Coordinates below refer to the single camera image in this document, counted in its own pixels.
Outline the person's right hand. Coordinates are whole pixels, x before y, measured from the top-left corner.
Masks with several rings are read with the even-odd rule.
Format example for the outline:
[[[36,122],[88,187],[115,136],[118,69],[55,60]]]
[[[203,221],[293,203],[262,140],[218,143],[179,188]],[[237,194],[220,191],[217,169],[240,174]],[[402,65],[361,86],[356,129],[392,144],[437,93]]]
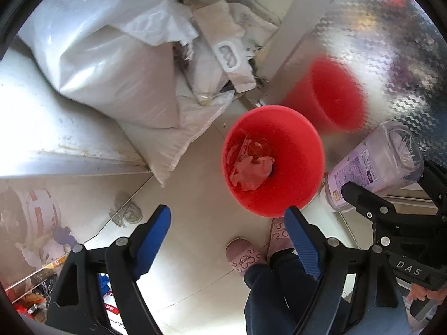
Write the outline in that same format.
[[[408,301],[412,302],[413,300],[433,300],[436,301],[438,305],[441,305],[446,298],[447,287],[443,287],[437,291],[433,291],[431,289],[427,289],[418,284],[412,284],[412,288],[407,297]]]

